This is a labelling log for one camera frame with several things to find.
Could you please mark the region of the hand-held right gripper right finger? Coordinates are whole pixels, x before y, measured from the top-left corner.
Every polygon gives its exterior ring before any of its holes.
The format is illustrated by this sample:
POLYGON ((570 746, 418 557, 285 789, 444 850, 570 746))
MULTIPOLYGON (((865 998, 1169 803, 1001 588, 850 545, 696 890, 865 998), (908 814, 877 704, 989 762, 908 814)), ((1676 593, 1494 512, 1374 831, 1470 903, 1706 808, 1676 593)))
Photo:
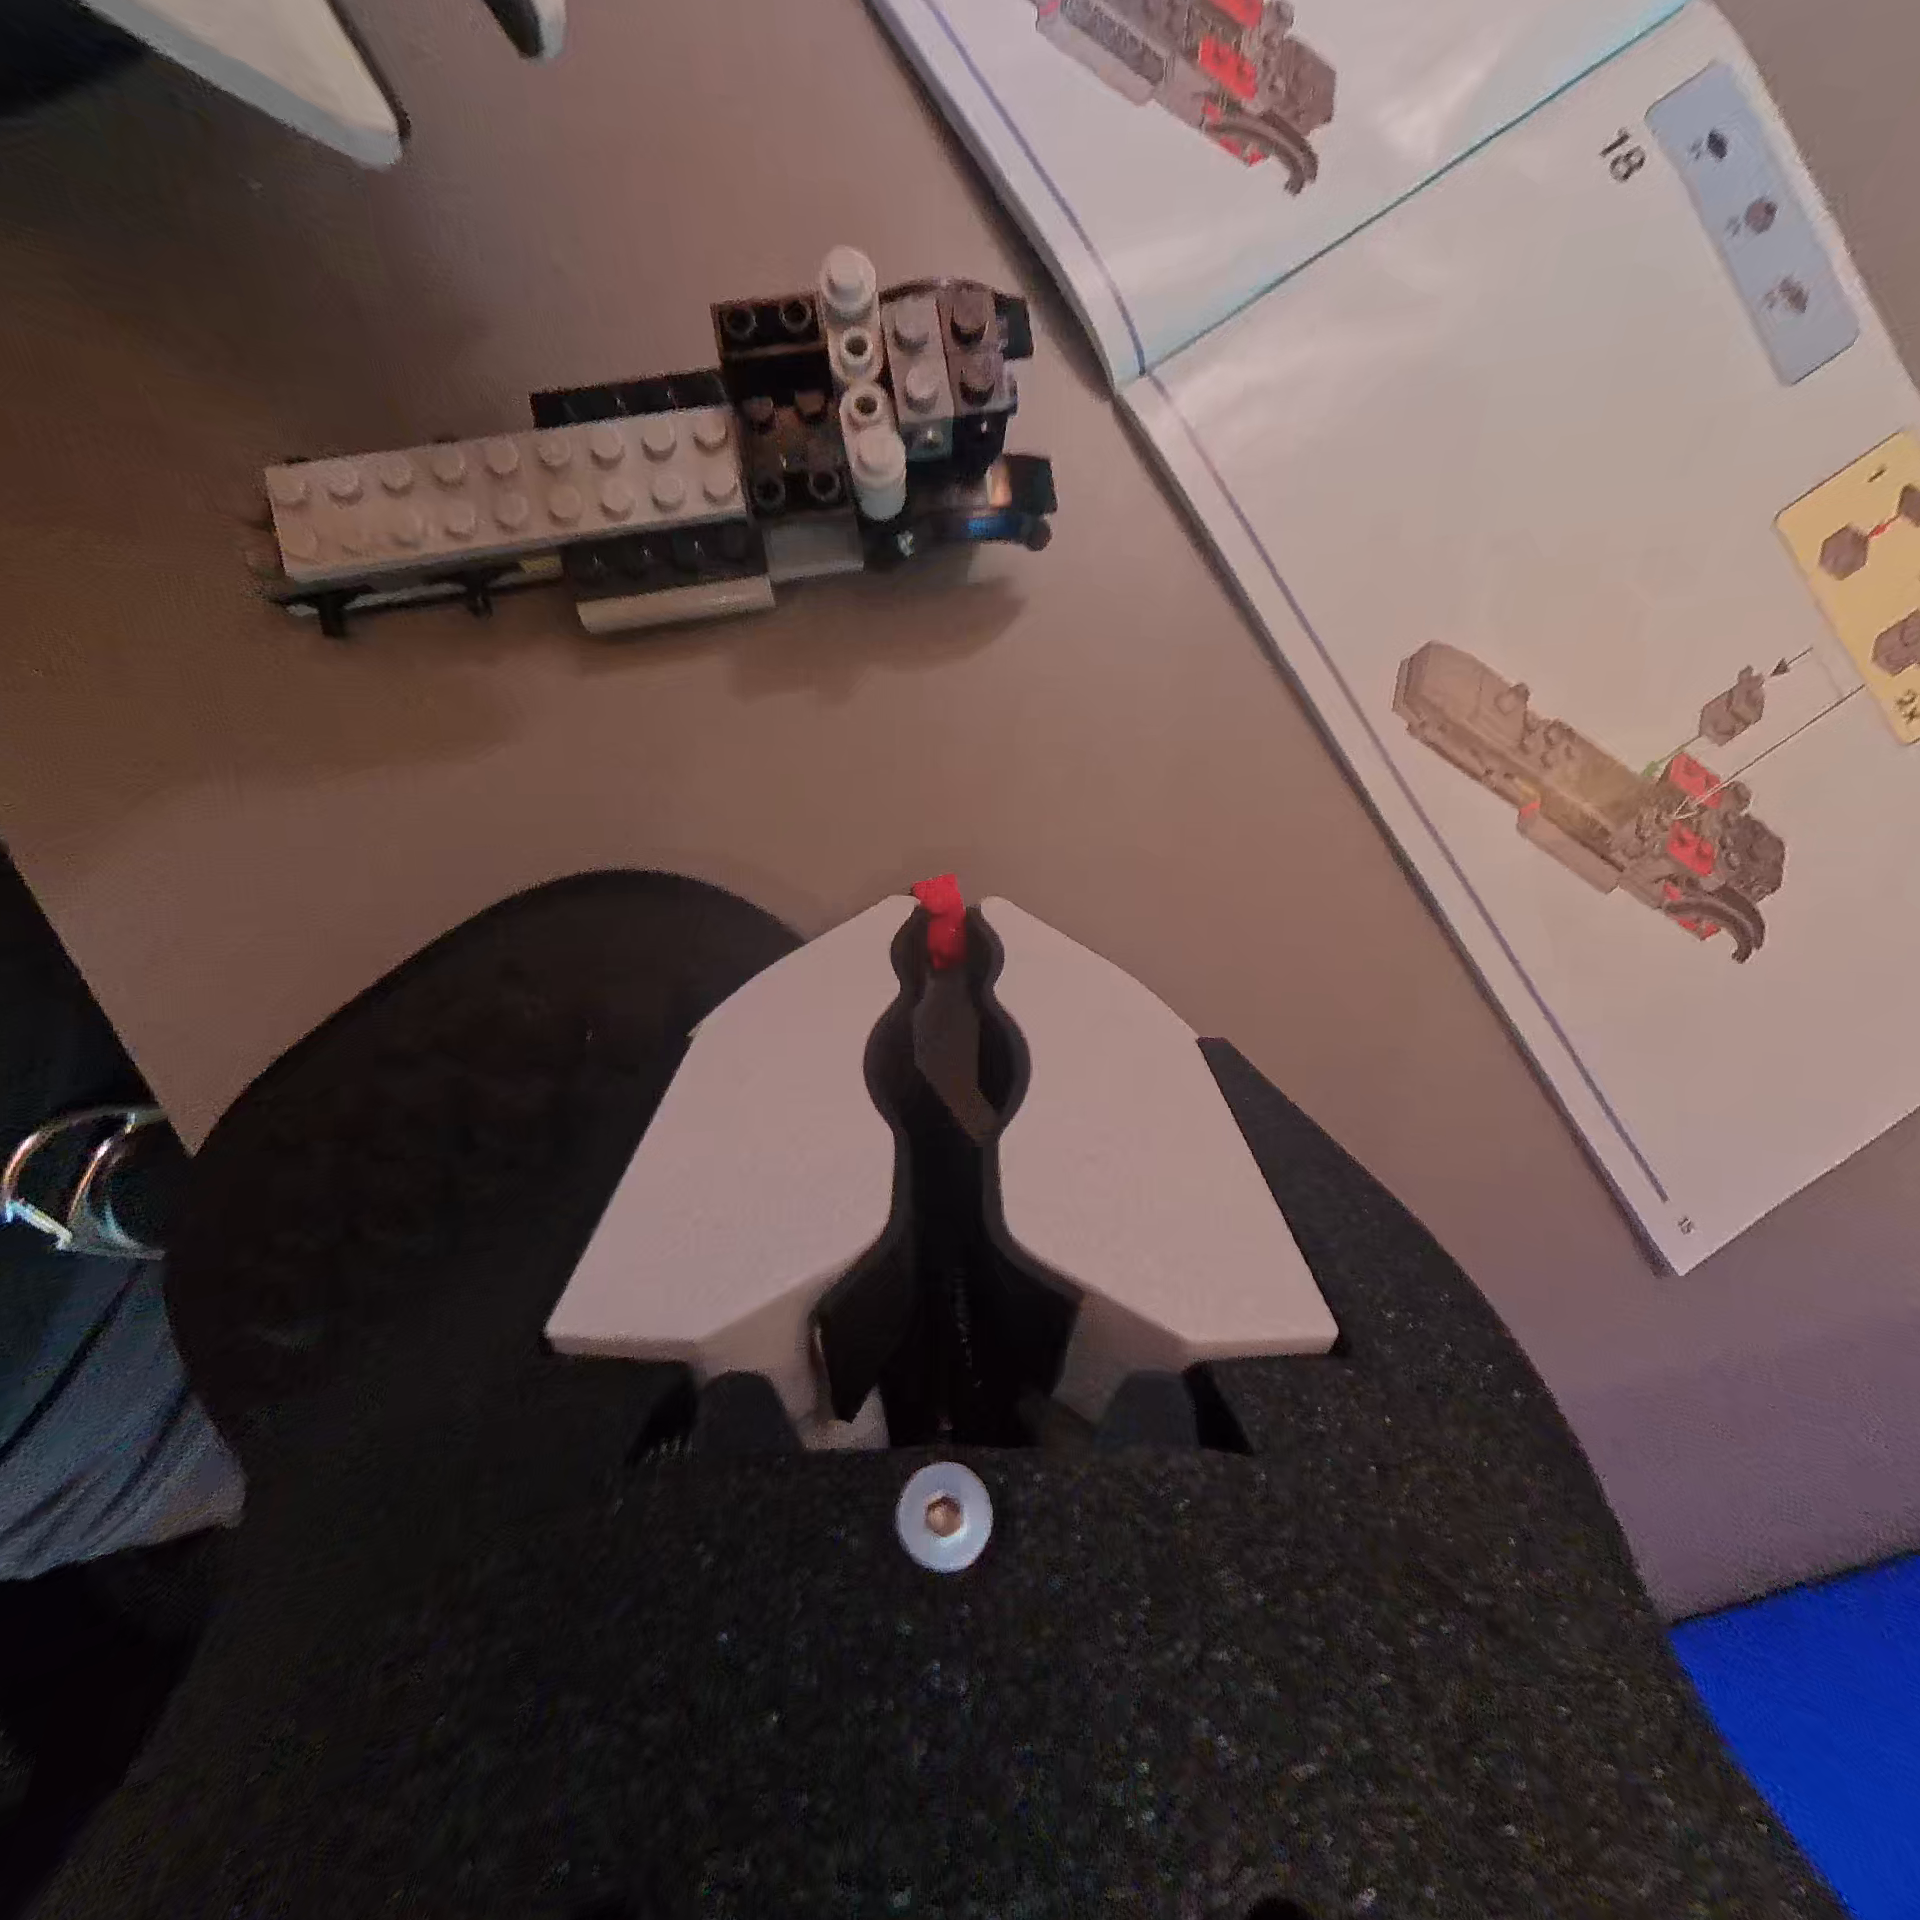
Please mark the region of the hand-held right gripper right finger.
POLYGON ((1197 1031, 1019 903, 981 917, 1027 1058, 998 1132, 1001 1228, 1078 1293, 1055 1397, 1106 1407, 1140 1372, 1328 1354, 1334 1317, 1197 1031))

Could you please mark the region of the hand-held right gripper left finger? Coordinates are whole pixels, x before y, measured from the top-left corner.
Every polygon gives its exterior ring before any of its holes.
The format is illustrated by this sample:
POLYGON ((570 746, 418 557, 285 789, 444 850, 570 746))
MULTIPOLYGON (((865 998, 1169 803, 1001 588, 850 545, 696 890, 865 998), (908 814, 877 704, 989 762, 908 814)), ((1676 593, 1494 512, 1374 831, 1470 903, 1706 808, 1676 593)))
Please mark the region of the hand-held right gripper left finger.
POLYGON ((814 1308, 890 1219, 894 1143, 865 1048, 914 912, 882 898, 696 1025, 546 1323, 558 1354, 749 1372, 786 1418, 834 1418, 814 1308))

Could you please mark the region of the grey black toy brick model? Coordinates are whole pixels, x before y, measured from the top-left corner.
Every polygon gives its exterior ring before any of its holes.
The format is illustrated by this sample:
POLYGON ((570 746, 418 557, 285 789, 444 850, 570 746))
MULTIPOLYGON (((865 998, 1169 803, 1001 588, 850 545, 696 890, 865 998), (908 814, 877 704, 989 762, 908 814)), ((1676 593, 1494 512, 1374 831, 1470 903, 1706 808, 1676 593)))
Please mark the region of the grey black toy brick model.
POLYGON ((1051 462, 1007 449, 1026 297, 885 284, 838 246, 799 289, 719 299, 707 322, 716 361, 546 388, 530 428, 264 468, 264 597, 343 640, 359 613, 485 618, 558 585, 588 635, 631 635, 1051 542, 1051 462))

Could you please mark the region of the grey desk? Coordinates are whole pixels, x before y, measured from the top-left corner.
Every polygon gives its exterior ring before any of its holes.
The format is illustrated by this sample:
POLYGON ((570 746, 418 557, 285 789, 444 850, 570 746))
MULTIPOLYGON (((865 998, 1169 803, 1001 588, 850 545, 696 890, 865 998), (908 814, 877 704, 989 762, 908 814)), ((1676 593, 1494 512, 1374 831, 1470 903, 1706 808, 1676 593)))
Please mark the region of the grey desk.
POLYGON ((475 912, 669 867, 814 933, 957 873, 1234 1041, 1493 1295, 1667 1612, 1918 1543, 1918 1122, 1656 1275, 865 3, 355 3, 364 168, 167 62, 4 123, 4 843, 192 1140, 475 912), (853 240, 1026 288, 1037 557, 706 635, 251 592, 270 460, 676 373, 853 240))

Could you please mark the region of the open brick instruction booklet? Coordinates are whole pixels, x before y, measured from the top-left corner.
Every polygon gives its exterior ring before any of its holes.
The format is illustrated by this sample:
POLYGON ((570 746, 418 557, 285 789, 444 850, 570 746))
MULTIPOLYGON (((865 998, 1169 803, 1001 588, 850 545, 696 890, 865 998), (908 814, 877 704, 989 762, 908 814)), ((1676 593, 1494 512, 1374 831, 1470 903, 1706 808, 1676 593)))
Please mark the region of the open brick instruction booklet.
POLYGON ((1918 384, 1715 3, 875 3, 1691 1273, 1918 1109, 1918 384))

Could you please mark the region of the blue plastic tray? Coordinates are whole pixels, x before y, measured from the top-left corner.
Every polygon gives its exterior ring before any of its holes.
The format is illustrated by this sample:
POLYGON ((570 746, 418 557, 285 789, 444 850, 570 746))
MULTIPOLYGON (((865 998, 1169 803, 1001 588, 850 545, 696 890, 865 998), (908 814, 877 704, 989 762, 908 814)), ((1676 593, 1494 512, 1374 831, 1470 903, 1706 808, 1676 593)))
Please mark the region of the blue plastic tray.
POLYGON ((1918 1553, 1694 1616, 1667 1642, 1855 1915, 1918 1915, 1918 1553))

